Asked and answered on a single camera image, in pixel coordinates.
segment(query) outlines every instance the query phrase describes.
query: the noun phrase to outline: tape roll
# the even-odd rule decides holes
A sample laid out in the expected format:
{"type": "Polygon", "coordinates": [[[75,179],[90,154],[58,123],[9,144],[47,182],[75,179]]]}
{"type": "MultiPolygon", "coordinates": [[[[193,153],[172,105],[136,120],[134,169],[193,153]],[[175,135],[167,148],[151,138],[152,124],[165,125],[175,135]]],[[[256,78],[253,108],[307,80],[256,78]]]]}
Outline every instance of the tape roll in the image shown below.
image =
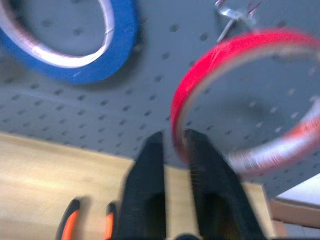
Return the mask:
{"type": "Polygon", "coordinates": [[[104,18],[101,47],[86,56],[57,52],[27,32],[9,0],[0,1],[0,42],[29,67],[73,84],[94,83],[115,73],[135,44],[138,18],[133,0],[98,0],[104,18]]]}
{"type": "MultiPolygon", "coordinates": [[[[188,163],[184,119],[193,100],[226,72],[256,59],[274,55],[308,54],[320,59],[320,41],[303,33],[269,29],[226,40],[199,59],[180,82],[170,110],[172,138],[188,163]]],[[[285,135],[263,145],[226,154],[229,165],[241,176],[256,176],[301,160],[320,143],[320,99],[285,135]]]]}

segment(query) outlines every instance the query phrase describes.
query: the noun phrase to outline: metal hook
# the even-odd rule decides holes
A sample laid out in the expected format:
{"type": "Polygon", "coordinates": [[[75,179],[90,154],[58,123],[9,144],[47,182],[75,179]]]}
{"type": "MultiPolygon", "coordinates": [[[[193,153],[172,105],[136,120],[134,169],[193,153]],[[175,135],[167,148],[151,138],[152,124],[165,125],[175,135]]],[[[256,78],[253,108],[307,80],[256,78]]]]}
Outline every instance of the metal hook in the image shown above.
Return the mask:
{"type": "Polygon", "coordinates": [[[238,10],[232,10],[226,6],[223,6],[226,0],[217,0],[214,4],[215,10],[221,15],[230,19],[222,33],[217,39],[217,43],[220,43],[227,35],[231,27],[235,22],[242,21],[244,22],[251,31],[255,30],[255,21],[253,15],[256,12],[257,8],[261,5],[262,1],[252,7],[247,14],[244,14],[238,10]]]}

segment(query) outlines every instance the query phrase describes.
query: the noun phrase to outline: gray pegboard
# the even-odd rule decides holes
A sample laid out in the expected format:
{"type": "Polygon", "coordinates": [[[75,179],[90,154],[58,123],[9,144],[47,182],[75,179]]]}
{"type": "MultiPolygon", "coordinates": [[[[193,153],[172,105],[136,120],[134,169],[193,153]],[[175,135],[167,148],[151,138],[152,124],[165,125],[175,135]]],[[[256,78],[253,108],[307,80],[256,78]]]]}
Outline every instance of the gray pegboard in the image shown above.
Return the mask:
{"type": "MultiPolygon", "coordinates": [[[[36,36],[50,38],[51,45],[58,43],[61,49],[70,50],[74,43],[74,53],[90,52],[99,44],[99,37],[91,41],[93,33],[99,36],[99,16],[85,21],[94,15],[97,1],[45,1],[51,8],[67,5],[54,14],[39,7],[42,2],[30,0],[19,12],[36,36]],[[68,11],[77,21],[68,21],[68,11]]],[[[246,9],[250,2],[227,4],[246,9]]],[[[0,130],[130,158],[146,137],[164,130],[166,161],[183,168],[171,143],[170,104],[184,74],[216,44],[228,21],[214,13],[213,3],[138,0],[137,46],[125,65],[101,83],[69,85],[26,68],[0,50],[0,130]]],[[[320,15],[314,13],[319,8],[317,0],[266,0],[256,18],[259,27],[288,26],[319,36],[320,15]]],[[[230,34],[245,30],[239,25],[230,34]]],[[[319,76],[313,61],[266,58],[246,64],[199,96],[186,126],[206,133],[222,152],[259,145],[299,121],[312,97],[320,95],[319,76]]],[[[264,183],[271,198],[319,173],[318,161],[314,155],[252,181],[264,183]]]]}

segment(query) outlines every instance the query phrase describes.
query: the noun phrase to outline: blue tape roll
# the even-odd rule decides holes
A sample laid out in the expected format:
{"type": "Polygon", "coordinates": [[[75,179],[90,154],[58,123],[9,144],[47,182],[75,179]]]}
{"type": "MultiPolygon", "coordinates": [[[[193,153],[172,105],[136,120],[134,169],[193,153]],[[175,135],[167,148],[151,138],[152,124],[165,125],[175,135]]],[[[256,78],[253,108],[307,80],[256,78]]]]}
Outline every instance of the blue tape roll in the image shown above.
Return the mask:
{"type": "Polygon", "coordinates": [[[27,66],[72,84],[102,81],[114,74],[130,55],[136,41],[138,16],[133,0],[111,0],[115,31],[108,49],[94,62],[77,68],[60,68],[42,62],[19,48],[0,29],[0,42],[27,66]]]}

